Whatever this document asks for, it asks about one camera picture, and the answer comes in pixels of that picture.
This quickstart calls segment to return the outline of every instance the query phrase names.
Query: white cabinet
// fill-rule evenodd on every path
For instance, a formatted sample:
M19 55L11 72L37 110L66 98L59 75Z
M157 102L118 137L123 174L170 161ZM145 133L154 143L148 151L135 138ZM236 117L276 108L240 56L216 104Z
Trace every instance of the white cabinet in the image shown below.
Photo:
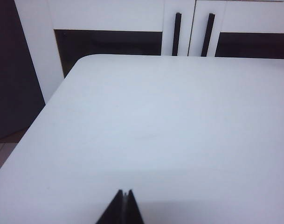
M273 46L276 43L271 43L271 38L284 41L284 35L278 35L284 34L284 2L199 0L195 6L189 56L201 55L209 13L215 14L215 19L207 56L215 56L218 44L222 41L220 33L224 33L224 38L242 34L247 40L252 38L257 42L261 37L261 42Z
M63 72L53 30L160 32L161 54L172 55L181 13L178 55L187 56L195 0L15 0L39 84L47 102Z

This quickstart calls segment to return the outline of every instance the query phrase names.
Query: white furniture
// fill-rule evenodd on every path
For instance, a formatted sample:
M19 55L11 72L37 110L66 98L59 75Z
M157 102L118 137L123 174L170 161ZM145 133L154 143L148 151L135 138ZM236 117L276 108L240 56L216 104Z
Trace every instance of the white furniture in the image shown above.
M172 55L175 14L182 13L179 56L187 56L195 0L15 0L44 100L63 80L53 29L159 31Z
M0 169L0 224L284 224L284 60L80 59Z
M215 20L207 56L215 56L220 32L284 33L284 1L198 0L189 56L201 56L209 13Z

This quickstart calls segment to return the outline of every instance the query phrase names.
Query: white table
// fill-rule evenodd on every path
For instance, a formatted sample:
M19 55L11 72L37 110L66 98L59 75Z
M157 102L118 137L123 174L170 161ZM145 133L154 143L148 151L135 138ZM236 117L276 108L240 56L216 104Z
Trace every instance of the white table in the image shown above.
M80 59L0 169L0 224L284 224L284 60Z

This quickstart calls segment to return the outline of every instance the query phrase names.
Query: floor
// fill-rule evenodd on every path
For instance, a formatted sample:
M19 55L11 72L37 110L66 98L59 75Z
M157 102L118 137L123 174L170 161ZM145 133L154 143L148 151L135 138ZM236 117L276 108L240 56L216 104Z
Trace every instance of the floor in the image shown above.
M0 139L0 168L10 156L17 143L21 140L27 128Z

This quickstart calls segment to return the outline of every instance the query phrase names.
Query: black cabinet handle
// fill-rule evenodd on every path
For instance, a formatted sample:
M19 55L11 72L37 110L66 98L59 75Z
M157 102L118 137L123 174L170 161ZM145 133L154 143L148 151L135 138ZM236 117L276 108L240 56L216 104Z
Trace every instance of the black cabinet handle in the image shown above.
M181 13L176 13L172 56L177 56L178 54L180 25L181 25Z
M209 13L201 57L207 56L207 51L209 47L209 42L210 42L210 37L211 37L211 32L212 32L214 21L215 21L215 14Z

